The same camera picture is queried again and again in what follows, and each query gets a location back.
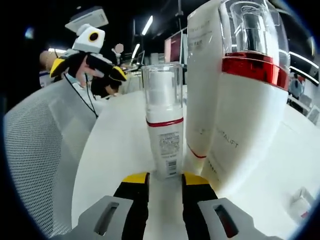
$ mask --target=barcode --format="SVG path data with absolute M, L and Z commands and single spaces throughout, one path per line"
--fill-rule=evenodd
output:
M 173 175 L 177 173 L 177 160 L 167 161 L 166 169 L 169 175 Z

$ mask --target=white table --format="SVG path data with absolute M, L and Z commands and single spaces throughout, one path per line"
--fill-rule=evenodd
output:
M 128 175 L 155 169 L 145 120 L 141 91 L 110 99 L 100 114 L 88 140 L 77 170 L 72 197 L 72 227 L 87 208 L 105 195 L 112 196 Z M 237 193 L 229 199 L 249 213 L 255 227 L 269 236 L 287 239 L 297 225 L 285 207 L 300 187 L 315 197 L 319 191 L 320 130 L 290 106 L 262 161 Z M 160 209 L 160 193 L 166 183 L 151 176 L 149 218 L 144 239 L 187 239 L 182 222 L 179 184 L 169 184 L 169 206 Z

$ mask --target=white robot part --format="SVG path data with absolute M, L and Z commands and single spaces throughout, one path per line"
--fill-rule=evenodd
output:
M 105 31 L 90 24 L 84 24 L 78 29 L 78 34 L 79 37 L 74 41 L 72 46 L 73 50 L 95 54 L 100 52 L 105 40 Z
M 100 28 L 108 25 L 109 21 L 104 9 L 101 6 L 94 6 L 71 17 L 70 22 L 67 23 L 65 27 L 76 33 L 84 24 L 90 24 L 95 28 Z

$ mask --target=white mesh chair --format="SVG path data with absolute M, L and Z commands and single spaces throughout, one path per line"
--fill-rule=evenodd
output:
M 309 114 L 306 116 L 314 125 L 320 128 L 320 109 L 313 105 Z
M 71 230 L 77 168 L 95 122 L 66 80 L 35 92 L 4 117 L 13 182 L 47 237 Z

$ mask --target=clear plastic cap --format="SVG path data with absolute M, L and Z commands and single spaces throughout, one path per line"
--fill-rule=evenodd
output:
M 182 109 L 182 74 L 179 64 L 142 67 L 147 111 Z
M 290 55 L 282 19 L 266 0 L 225 0 L 219 7 L 224 55 L 258 53 L 289 73 Z

